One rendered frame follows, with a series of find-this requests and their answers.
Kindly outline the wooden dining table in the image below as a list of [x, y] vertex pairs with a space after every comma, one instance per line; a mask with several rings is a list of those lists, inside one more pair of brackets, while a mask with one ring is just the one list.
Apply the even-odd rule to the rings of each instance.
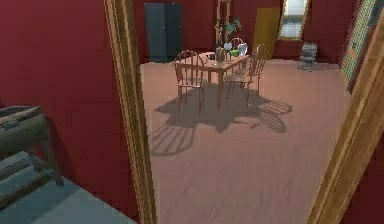
[[224, 86], [224, 75], [229, 72], [235, 66], [241, 65], [247, 59], [249, 55], [233, 57], [231, 60], [224, 60], [219, 63], [215, 60], [206, 60], [209, 52], [201, 53], [196, 56], [191, 56], [187, 59], [183, 59], [181, 62], [177, 62], [177, 67], [180, 69], [193, 69], [207, 72], [208, 74], [217, 74], [217, 108], [220, 109], [222, 106], [223, 86]]

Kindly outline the dark grey fridge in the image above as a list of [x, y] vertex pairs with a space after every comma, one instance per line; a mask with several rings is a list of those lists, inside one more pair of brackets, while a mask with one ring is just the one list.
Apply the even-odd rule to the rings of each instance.
[[145, 3], [148, 59], [173, 61], [182, 51], [182, 7], [177, 3]]

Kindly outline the green house plant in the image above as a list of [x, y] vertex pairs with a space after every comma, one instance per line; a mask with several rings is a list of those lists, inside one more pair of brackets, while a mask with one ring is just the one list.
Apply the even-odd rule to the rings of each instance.
[[230, 40], [232, 33], [242, 29], [239, 18], [217, 18], [215, 24], [216, 46], [223, 46]]

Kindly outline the yellow wooden room door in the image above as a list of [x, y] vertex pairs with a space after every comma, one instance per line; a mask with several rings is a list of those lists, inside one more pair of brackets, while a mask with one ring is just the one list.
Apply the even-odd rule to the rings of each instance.
[[267, 46], [266, 58], [273, 58], [275, 42], [278, 36], [280, 22], [279, 8], [258, 8], [256, 11], [253, 47], [260, 44]]

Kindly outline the bright window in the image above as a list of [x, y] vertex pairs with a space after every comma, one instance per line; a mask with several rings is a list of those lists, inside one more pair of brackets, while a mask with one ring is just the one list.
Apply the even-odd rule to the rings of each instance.
[[310, 0], [283, 0], [278, 38], [301, 40]]

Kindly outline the patterned green room door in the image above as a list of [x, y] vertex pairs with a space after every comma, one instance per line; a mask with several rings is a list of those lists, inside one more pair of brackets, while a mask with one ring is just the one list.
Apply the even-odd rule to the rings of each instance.
[[384, 0], [358, 0], [357, 3], [341, 60], [341, 72], [346, 78], [348, 92], [352, 92], [356, 84], [372, 34], [384, 7]]

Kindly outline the wooden door frame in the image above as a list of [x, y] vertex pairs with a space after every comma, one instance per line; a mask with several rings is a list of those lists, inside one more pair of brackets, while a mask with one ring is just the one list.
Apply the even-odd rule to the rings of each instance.
[[[139, 224], [157, 224], [132, 0], [104, 0]], [[307, 224], [339, 224], [384, 134], [384, 9]]]

